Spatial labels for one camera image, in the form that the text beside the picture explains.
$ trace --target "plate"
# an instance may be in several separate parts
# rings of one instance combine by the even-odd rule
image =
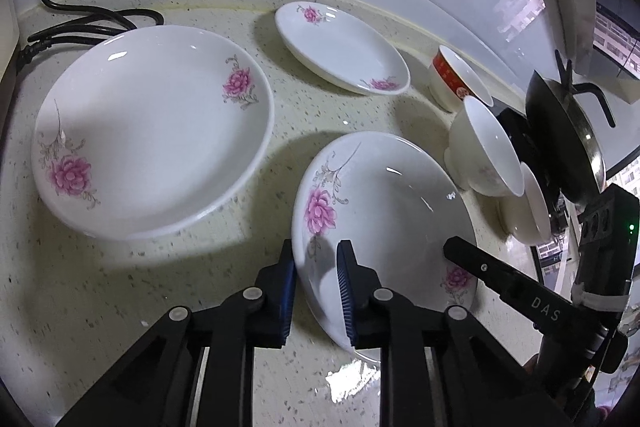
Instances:
[[[409,68],[398,50],[353,15],[300,1],[281,6],[275,18],[294,57],[332,84],[361,94],[409,89]]]
[[[358,263],[414,304],[469,308],[478,281],[446,261],[444,242],[476,244],[465,203],[425,151],[392,134],[357,132],[334,140],[311,162],[298,189],[291,237],[312,313],[327,334],[353,351],[342,317],[335,250],[350,239]],[[365,358],[379,360],[367,350]]]
[[[53,85],[31,164],[42,200],[104,239],[175,232],[244,184],[264,156],[273,93],[240,46],[186,26],[93,47]]]

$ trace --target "plate rim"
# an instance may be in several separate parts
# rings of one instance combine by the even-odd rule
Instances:
[[[451,180],[450,176],[447,174],[447,171],[444,168],[442,168],[442,166],[438,162],[436,162],[436,160],[427,151],[421,149],[415,143],[407,140],[406,138],[403,138],[401,136],[398,136],[398,135],[390,133],[390,132],[383,132],[383,131],[356,131],[356,132],[352,132],[352,133],[343,134],[342,136],[337,137],[336,139],[334,139],[331,142],[329,142],[325,147],[322,147],[322,149],[316,154],[316,156],[311,160],[311,162],[307,166],[307,168],[305,170],[305,173],[303,174],[302,179],[300,180],[300,183],[298,184],[298,191],[296,192],[296,199],[295,199],[295,202],[294,202],[294,205],[293,205],[293,211],[292,211],[292,217],[291,217],[291,250],[292,250],[293,261],[294,261],[294,264],[296,265],[296,272],[298,272],[298,278],[299,278],[299,280],[300,280],[300,282],[301,282],[301,284],[303,286],[303,289],[305,291],[305,299],[307,301],[307,306],[308,306],[309,310],[311,311],[311,314],[314,316],[314,318],[316,319],[316,321],[318,322],[318,324],[320,325],[320,327],[324,331],[324,333],[327,334],[327,336],[329,336],[329,338],[331,338],[331,340],[334,341],[334,343],[337,344],[338,346],[340,346],[342,349],[345,349],[345,350],[349,351],[350,353],[354,353],[358,357],[362,357],[363,359],[366,359],[366,360],[373,360],[373,359],[369,355],[365,355],[363,353],[359,353],[356,349],[353,348],[353,346],[345,346],[345,345],[343,345],[337,339],[335,339],[333,336],[331,336],[324,329],[324,326],[322,324],[322,320],[316,315],[316,312],[314,311],[314,305],[316,307],[318,307],[320,311],[323,311],[323,309],[322,309],[322,306],[320,305],[320,302],[316,298],[315,292],[310,287],[310,283],[309,283],[308,277],[302,277],[300,275],[300,255],[296,255],[296,250],[297,250],[296,245],[299,244],[302,241],[302,237],[301,236],[302,236],[302,228],[303,227],[297,226],[297,224],[298,224],[297,221],[299,221],[299,219],[296,219],[296,217],[302,215],[303,206],[304,206],[304,204],[306,204],[306,194],[302,193],[302,187],[303,187],[303,185],[305,185],[305,186],[308,185],[309,184],[309,179],[313,175],[315,175],[315,171],[316,171],[315,163],[317,161],[321,162],[322,158],[324,157],[326,152],[328,152],[331,149],[335,148],[336,142],[343,142],[343,141],[347,142],[348,140],[351,140],[351,139],[358,140],[358,137],[373,136],[373,135],[375,135],[375,136],[383,136],[385,138],[392,138],[392,139],[404,142],[405,144],[407,144],[410,147],[414,148],[417,152],[421,153],[423,156],[426,156],[426,158],[429,161],[431,161],[434,164],[434,166],[437,167],[445,175],[446,179],[449,181],[450,187],[452,187],[452,189],[455,190],[455,192],[458,194],[458,197],[460,197],[461,200],[462,200],[466,215],[467,215],[468,220],[469,220],[470,229],[473,232],[474,244],[475,244],[475,246],[478,245],[478,238],[476,237],[476,230],[474,229],[473,221],[471,220],[471,215],[469,214],[469,211],[468,211],[468,209],[466,207],[465,201],[462,199],[462,195],[461,195],[460,191],[455,186],[455,184]],[[474,295],[472,297],[472,301],[471,301],[472,303],[475,301],[476,293],[478,292],[478,279],[477,278],[476,278],[475,286],[474,286],[473,290],[474,290]]]
[[[398,89],[393,89],[393,90],[382,90],[382,89],[375,89],[375,88],[372,88],[372,87],[365,88],[365,87],[359,86],[358,84],[354,84],[349,79],[347,79],[344,76],[341,76],[340,74],[333,74],[332,72],[328,71],[324,66],[322,66],[321,64],[318,64],[318,62],[316,60],[313,60],[312,58],[310,58],[307,54],[305,54],[305,52],[303,52],[297,45],[295,45],[292,42],[292,40],[286,35],[286,32],[282,31],[281,20],[282,20],[282,17],[283,17],[282,14],[284,13],[284,10],[289,8],[292,5],[299,5],[299,4],[309,4],[310,6],[313,5],[314,7],[316,7],[316,6],[329,7],[332,10],[335,10],[335,11],[340,12],[341,14],[343,14],[348,20],[355,21],[356,24],[359,24],[359,25],[365,27],[367,29],[367,31],[372,32],[375,35],[377,35],[377,37],[379,39],[381,39],[387,46],[389,46],[395,52],[395,54],[400,58],[401,63],[404,64],[404,72],[406,73],[406,82],[405,82],[405,84],[403,86],[399,87]],[[324,71],[329,76],[335,77],[340,82],[343,82],[345,84],[348,84],[349,86],[352,86],[354,88],[353,90],[355,90],[356,92],[359,92],[360,94],[381,94],[381,95],[384,95],[384,96],[394,96],[394,95],[402,94],[402,93],[406,92],[409,89],[409,87],[411,86],[411,72],[409,71],[409,66],[407,66],[406,61],[404,60],[404,58],[402,57],[402,55],[400,54],[398,49],[396,49],[395,46],[393,46],[387,39],[385,39],[385,37],[379,31],[377,31],[373,26],[370,26],[369,24],[364,22],[362,19],[357,18],[355,15],[351,15],[350,13],[347,13],[347,12],[345,12],[343,10],[340,10],[338,8],[335,8],[333,6],[329,6],[326,3],[320,3],[320,2],[316,2],[316,1],[303,1],[303,0],[300,0],[300,1],[288,2],[288,3],[283,4],[282,6],[280,6],[276,10],[274,19],[275,19],[276,28],[278,30],[278,33],[280,34],[280,37],[284,41],[284,43],[285,43],[287,48],[292,46],[293,48],[295,48],[297,53],[302,55],[302,57],[304,57],[305,60],[308,60],[313,65],[315,65],[316,68],[319,68],[319,70]]]
[[[228,201],[231,197],[233,197],[233,195],[238,192],[238,190],[240,190],[244,184],[249,180],[249,178],[254,174],[254,172],[256,171],[258,165],[260,164],[260,162],[265,158],[266,155],[266,150],[267,147],[269,145],[269,142],[271,140],[271,134],[273,134],[273,127],[274,127],[274,122],[275,122],[275,101],[274,101],[274,96],[273,96],[273,89],[271,89],[271,84],[269,83],[269,78],[267,77],[267,75],[264,73],[264,71],[262,70],[262,68],[260,67],[260,64],[258,64],[258,62],[251,56],[251,54],[246,51],[242,46],[240,46],[239,44],[236,44],[235,42],[233,42],[231,39],[228,39],[220,34],[217,34],[215,32],[212,32],[210,30],[206,30],[203,28],[198,28],[197,26],[183,26],[183,25],[179,25],[179,24],[168,24],[168,25],[156,25],[156,26],[145,26],[143,28],[137,28],[135,30],[130,30],[128,32],[124,32],[120,35],[117,35],[115,37],[112,37],[110,39],[105,40],[104,42],[101,42],[100,44],[105,44],[108,43],[110,41],[113,41],[113,39],[119,39],[122,37],[125,37],[127,34],[130,34],[131,32],[138,32],[138,34],[140,34],[140,32],[145,32],[145,33],[151,33],[153,31],[156,32],[165,32],[167,30],[171,31],[173,28],[186,28],[187,30],[191,31],[197,31],[198,33],[201,32],[205,32],[206,34],[209,34],[210,36],[214,36],[216,39],[218,40],[222,40],[222,41],[226,41],[229,44],[231,44],[231,46],[241,55],[244,56],[244,58],[247,58],[249,61],[249,64],[251,65],[252,68],[254,68],[254,71],[258,71],[258,75],[257,78],[260,79],[261,82],[264,83],[265,86],[265,90],[267,92],[267,99],[268,99],[268,108],[267,108],[267,123],[266,123],[266,127],[264,130],[264,134],[262,136],[262,139],[260,141],[260,145],[254,155],[254,157],[251,159],[251,161],[249,162],[249,165],[247,165],[246,169],[240,174],[240,176],[238,176],[238,179],[236,179],[236,181],[231,184],[229,186],[229,188],[223,192],[223,194],[216,198],[215,200],[213,200],[211,203],[209,203],[207,206],[205,206],[204,208],[202,208],[201,210],[194,212],[193,214],[190,214],[189,216],[186,216],[184,218],[182,218],[180,221],[175,221],[174,223],[170,224],[170,225],[163,225],[162,227],[156,227],[154,229],[150,229],[150,230],[143,230],[140,232],[133,232],[133,233],[128,233],[127,235],[117,235],[117,234],[109,234],[106,232],[100,232],[98,230],[90,230],[87,227],[81,227],[78,224],[74,224],[72,220],[68,219],[67,216],[62,216],[60,212],[58,212],[57,210],[54,209],[54,205],[53,204],[49,204],[49,196],[46,196],[46,191],[44,190],[44,188],[46,188],[45,184],[45,178],[42,174],[36,174],[37,170],[36,170],[36,164],[37,162],[37,158],[35,158],[35,151],[37,149],[36,147],[36,142],[37,142],[37,127],[38,127],[38,121],[40,120],[40,114],[42,111],[42,108],[44,106],[44,104],[49,100],[49,97],[51,95],[51,91],[54,89],[54,87],[60,82],[60,80],[65,76],[65,74],[68,72],[69,69],[71,69],[72,67],[74,67],[76,64],[78,64],[78,62],[87,62],[88,60],[91,60],[91,56],[90,54],[92,53],[92,51],[96,50],[98,46],[93,46],[92,48],[88,49],[84,54],[80,55],[78,58],[76,58],[76,60],[74,60],[68,67],[65,68],[65,70],[60,74],[60,76],[56,79],[56,81],[52,84],[52,86],[49,88],[49,91],[47,92],[45,98],[43,99],[42,103],[40,104],[40,107],[38,108],[38,113],[36,115],[36,118],[34,120],[33,123],[33,136],[31,137],[31,173],[33,175],[35,184],[36,184],[36,188],[38,191],[38,195],[39,197],[42,199],[42,201],[44,202],[45,206],[49,209],[49,212],[51,212],[51,214],[53,214],[57,219],[59,219],[62,223],[64,223],[66,226],[68,226],[70,229],[76,230],[76,232],[80,232],[84,235],[87,235],[88,237],[95,237],[98,239],[105,239],[107,241],[133,241],[136,239],[151,239],[151,238],[155,238],[155,237],[161,237],[163,235],[168,235],[170,233],[174,233],[177,232],[178,230],[182,230],[194,223],[196,223],[197,221],[199,221],[200,219],[202,219],[203,217],[207,216],[208,214],[212,213],[216,208],[218,208],[221,204],[225,203],[226,201]]]

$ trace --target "power cord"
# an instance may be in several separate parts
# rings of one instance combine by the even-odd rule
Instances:
[[[113,37],[130,30],[134,30],[137,26],[128,20],[127,16],[139,15],[151,17],[156,25],[164,24],[164,17],[155,10],[146,8],[133,8],[128,10],[109,10],[100,6],[85,6],[81,4],[60,4],[52,0],[41,0],[44,6],[49,9],[61,12],[85,12],[91,15],[73,19],[67,22],[56,24],[50,28],[46,28],[39,32],[35,32],[27,38],[27,44],[19,53],[16,68],[20,71],[29,64],[33,57],[42,51],[52,47],[55,44],[87,44],[95,46],[106,39],[96,37],[85,37],[80,35],[65,35],[68,33],[83,33],[94,35],[105,35]],[[91,23],[97,21],[110,20],[122,26],[122,28],[114,28],[112,26],[98,26]]]

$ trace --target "white bowl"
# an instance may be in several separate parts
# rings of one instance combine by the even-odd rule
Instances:
[[[489,107],[494,99],[478,74],[453,50],[439,46],[429,66],[429,90],[442,108],[457,112],[462,100],[473,95]]]
[[[521,163],[524,194],[500,198],[500,217],[507,232],[528,247],[551,241],[551,223],[545,197],[536,177]]]
[[[140,28],[88,50],[53,85],[35,123],[35,182],[87,235],[175,232],[247,181],[273,118],[267,77],[240,46],[198,28]]]
[[[475,97],[467,96],[449,129],[444,161],[460,188],[485,196],[524,194],[520,161],[500,123]]]
[[[446,261],[454,235],[473,245],[465,203],[426,152],[391,134],[358,132],[334,140],[311,162],[298,189],[291,237],[311,311],[329,336],[347,338],[335,250],[350,239],[359,263],[414,304],[443,311],[473,301],[477,280]],[[378,359],[379,354],[365,355]]]
[[[298,1],[281,6],[275,21],[293,56],[332,84],[360,94],[409,89],[409,68],[398,50],[353,15]]]

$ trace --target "silver screw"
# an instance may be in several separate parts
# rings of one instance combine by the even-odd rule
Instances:
[[[189,311],[187,308],[183,308],[182,306],[178,306],[169,312],[169,318],[172,321],[180,322],[185,320],[189,316]]]
[[[373,296],[379,301],[390,301],[394,297],[394,293],[387,288],[378,288],[373,292]]]
[[[466,310],[462,306],[452,306],[449,308],[449,317],[456,321],[466,319]]]
[[[256,288],[255,286],[250,286],[242,292],[242,297],[244,297],[248,301],[255,301],[255,299],[259,299],[260,297],[262,297],[262,290],[260,288]]]

